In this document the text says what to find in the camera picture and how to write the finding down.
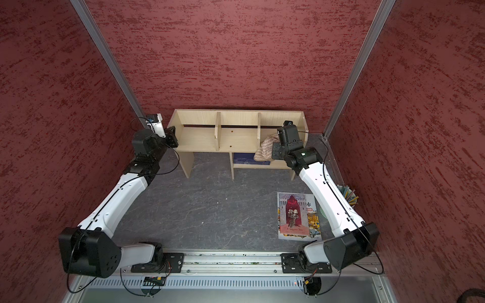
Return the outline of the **beige striped fluffy cloth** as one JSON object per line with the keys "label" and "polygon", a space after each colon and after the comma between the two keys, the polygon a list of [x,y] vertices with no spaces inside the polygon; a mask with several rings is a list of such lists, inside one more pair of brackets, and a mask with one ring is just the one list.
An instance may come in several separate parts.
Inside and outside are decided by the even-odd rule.
{"label": "beige striped fluffy cloth", "polygon": [[264,139],[254,154],[253,160],[257,162],[272,161],[273,144],[280,143],[278,134],[272,134]]}

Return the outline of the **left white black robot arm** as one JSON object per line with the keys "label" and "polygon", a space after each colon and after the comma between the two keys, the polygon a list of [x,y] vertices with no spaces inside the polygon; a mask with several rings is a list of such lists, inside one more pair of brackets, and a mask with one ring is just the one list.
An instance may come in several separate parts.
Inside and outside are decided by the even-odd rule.
{"label": "left white black robot arm", "polygon": [[160,175],[160,161],[165,152],[178,147],[176,128],[137,131],[132,144],[135,157],[114,189],[77,227],[65,228],[59,235],[65,273],[104,279],[127,266],[164,264],[160,244],[141,242],[120,247],[112,238],[137,197]]}

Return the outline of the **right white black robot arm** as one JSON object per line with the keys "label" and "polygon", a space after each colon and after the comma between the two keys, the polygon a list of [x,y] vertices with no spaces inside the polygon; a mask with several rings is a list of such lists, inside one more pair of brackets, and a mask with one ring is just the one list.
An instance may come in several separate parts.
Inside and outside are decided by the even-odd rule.
{"label": "right white black robot arm", "polygon": [[307,185],[332,229],[333,238],[304,246],[303,260],[329,263],[340,271],[374,252],[380,232],[351,207],[331,178],[325,159],[314,147],[304,146],[301,133],[292,121],[285,121],[277,129],[279,142],[272,147],[272,158],[285,161]]}

